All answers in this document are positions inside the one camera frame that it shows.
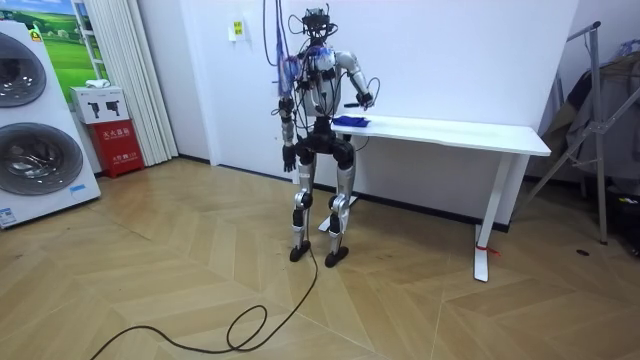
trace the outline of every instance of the white curtain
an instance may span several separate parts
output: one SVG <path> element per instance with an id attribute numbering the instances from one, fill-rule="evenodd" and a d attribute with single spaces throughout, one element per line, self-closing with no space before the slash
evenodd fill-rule
<path id="1" fill-rule="evenodd" d="M 178 156 L 137 0 L 84 3 L 109 80 L 124 90 L 145 165 Z"/>

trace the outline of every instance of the red fire extinguisher box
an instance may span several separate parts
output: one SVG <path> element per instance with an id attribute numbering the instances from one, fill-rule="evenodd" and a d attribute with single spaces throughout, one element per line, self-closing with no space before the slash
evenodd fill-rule
<path id="1" fill-rule="evenodd" d="M 126 172 L 144 169 L 140 146 L 131 120 L 110 121 L 88 126 L 105 175 L 115 178 Z"/>

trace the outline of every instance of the herringbone floor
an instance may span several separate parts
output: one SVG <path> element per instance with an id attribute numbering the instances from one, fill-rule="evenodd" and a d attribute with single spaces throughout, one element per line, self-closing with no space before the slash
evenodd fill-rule
<path id="1" fill-rule="evenodd" d="M 308 256 L 288 261 L 294 185 L 173 160 L 100 186 L 99 201 L 0 234 L 0 359 L 88 359 L 143 323 L 222 348 L 242 310 L 267 305 L 272 329 L 311 281 Z M 141 331 L 100 359 L 640 359 L 640 264 L 597 244 L 579 201 L 545 195 L 493 235 L 487 284 L 471 226 L 360 201 L 351 254 L 321 266 L 261 350 L 202 356 Z M 329 196 L 315 194 L 314 229 Z M 328 235 L 311 240 L 322 263 Z"/>

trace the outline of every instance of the white box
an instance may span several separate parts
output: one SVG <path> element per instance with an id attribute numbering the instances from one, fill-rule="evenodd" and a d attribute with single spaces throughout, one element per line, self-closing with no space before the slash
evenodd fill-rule
<path id="1" fill-rule="evenodd" d="M 124 94 L 117 86 L 102 89 L 72 87 L 71 99 L 78 119 L 85 124 L 129 119 Z"/>

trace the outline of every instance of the stacked washing machines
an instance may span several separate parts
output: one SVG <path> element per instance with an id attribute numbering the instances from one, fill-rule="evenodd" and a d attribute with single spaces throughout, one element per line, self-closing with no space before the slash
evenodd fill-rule
<path id="1" fill-rule="evenodd" d="M 0 21 L 0 227 L 98 196 L 42 39 Z"/>

